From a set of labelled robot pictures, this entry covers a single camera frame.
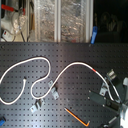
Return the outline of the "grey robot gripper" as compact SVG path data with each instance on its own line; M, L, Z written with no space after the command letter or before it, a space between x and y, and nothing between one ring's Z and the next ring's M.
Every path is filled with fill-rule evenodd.
M109 86L112 86L116 91L116 80L117 75L113 69L111 69L105 77L105 80ZM120 89L121 94L119 95L119 101L111 101L106 97L102 96L108 92L108 88L105 83L102 83L99 94L93 91L89 92L89 98L103 107L108 106L110 109L115 110L117 115L112 118L106 128L128 128L128 77L125 77Z

